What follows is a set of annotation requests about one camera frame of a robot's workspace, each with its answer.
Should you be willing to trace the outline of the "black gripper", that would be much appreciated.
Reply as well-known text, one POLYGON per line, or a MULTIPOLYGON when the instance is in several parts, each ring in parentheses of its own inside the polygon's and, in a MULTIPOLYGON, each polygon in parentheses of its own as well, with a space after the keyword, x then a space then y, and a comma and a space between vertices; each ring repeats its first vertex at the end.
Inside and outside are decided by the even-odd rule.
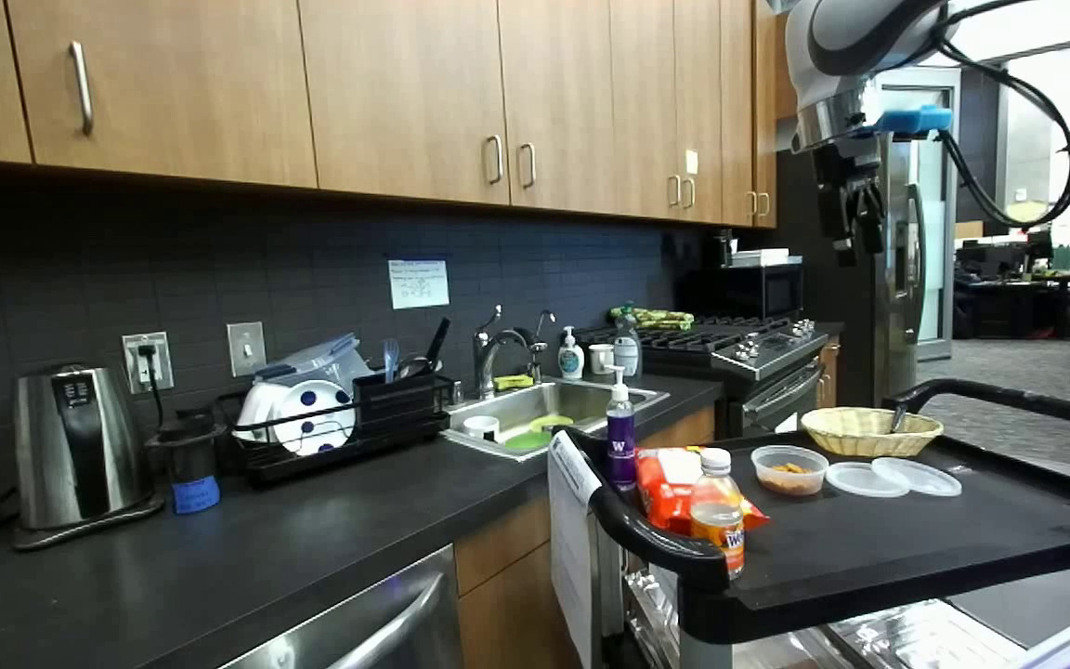
POLYGON ((879 253, 885 195, 879 195, 879 141, 852 136, 821 145, 816 166, 816 218, 842 268, 864 265, 879 253))

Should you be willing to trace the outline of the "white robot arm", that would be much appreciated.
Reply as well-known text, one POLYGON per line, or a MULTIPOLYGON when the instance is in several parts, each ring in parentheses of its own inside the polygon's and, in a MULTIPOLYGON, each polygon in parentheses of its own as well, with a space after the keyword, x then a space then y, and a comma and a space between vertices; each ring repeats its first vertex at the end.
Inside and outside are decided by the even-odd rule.
POLYGON ((879 248, 888 215, 869 78, 926 61, 947 20, 951 0, 794 0, 784 20, 794 151, 813 166, 821 233, 842 265, 879 248))

